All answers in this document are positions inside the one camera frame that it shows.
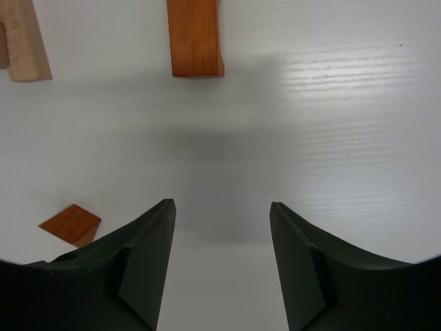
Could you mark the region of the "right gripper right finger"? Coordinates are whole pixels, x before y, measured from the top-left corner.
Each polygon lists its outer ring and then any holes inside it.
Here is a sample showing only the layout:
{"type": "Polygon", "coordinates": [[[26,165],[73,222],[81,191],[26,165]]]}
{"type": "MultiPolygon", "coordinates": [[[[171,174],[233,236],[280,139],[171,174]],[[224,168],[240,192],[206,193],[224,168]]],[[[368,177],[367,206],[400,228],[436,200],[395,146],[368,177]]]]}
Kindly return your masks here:
{"type": "Polygon", "coordinates": [[[271,235],[290,330],[439,330],[440,258],[417,264],[358,248],[284,203],[271,235]]]}

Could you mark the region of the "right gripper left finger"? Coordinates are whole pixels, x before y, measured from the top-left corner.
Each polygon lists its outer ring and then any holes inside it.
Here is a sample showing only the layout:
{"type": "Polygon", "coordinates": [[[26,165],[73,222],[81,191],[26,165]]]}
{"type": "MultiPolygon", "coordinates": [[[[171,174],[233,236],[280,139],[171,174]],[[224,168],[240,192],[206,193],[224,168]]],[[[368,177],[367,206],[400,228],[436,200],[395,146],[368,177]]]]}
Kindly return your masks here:
{"type": "Polygon", "coordinates": [[[175,220],[164,199],[51,262],[2,261],[1,329],[155,330],[175,220]]]}

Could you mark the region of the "reddish arch wood block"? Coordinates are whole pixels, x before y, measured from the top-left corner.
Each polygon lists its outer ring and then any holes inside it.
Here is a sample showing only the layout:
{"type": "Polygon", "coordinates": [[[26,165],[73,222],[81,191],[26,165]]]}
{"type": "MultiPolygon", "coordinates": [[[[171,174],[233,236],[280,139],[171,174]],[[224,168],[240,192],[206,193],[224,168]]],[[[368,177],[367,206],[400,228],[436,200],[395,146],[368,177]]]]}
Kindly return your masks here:
{"type": "Polygon", "coordinates": [[[172,75],[213,78],[225,75],[217,0],[167,0],[172,75]]]}

